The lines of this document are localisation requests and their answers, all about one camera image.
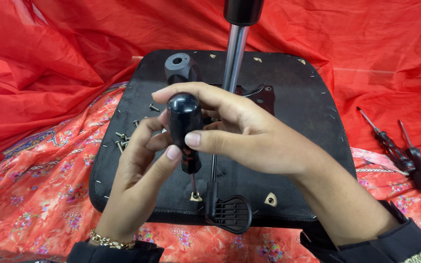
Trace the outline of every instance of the red cloth backdrop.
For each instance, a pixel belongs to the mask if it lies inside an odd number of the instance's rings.
[[[0,160],[16,141],[74,117],[157,49],[225,50],[223,0],[0,0]],[[421,1],[266,0],[247,51],[317,67],[350,145],[383,152],[360,106],[421,148]]]

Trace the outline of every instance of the gold bracelet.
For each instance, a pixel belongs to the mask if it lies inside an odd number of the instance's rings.
[[[118,248],[118,249],[127,249],[131,250],[136,244],[136,241],[131,241],[127,243],[120,243],[117,241],[110,241],[109,237],[101,237],[99,234],[95,232],[95,228],[90,231],[90,239],[99,242],[101,246],[109,246],[111,248]]]

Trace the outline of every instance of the black sleeve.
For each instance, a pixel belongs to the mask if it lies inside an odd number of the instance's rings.
[[[421,263],[421,229],[392,202],[380,203],[401,225],[378,239],[339,246],[337,250],[323,226],[315,221],[303,228],[301,244],[322,263]]]
[[[77,242],[69,253],[67,263],[158,263],[163,248],[157,245],[136,241],[132,250],[94,246],[87,242]]]

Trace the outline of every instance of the bolt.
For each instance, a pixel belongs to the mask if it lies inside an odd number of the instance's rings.
[[[121,154],[123,154],[123,147],[121,146],[121,142],[116,141],[115,143],[116,143],[116,145],[118,145],[118,149],[120,149]]]
[[[152,111],[159,111],[160,112],[159,108],[155,107],[153,104],[149,105],[149,109],[151,109]]]

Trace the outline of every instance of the floral fabric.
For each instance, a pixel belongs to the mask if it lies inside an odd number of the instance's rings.
[[[0,164],[0,263],[48,258],[64,262],[101,216],[88,178],[126,83],[113,85],[79,116],[4,151]],[[384,155],[352,148],[359,183],[394,201],[421,228],[421,194]],[[138,240],[165,248],[162,262],[318,262],[300,245],[299,229],[251,227],[233,235],[212,226],[146,223]]]

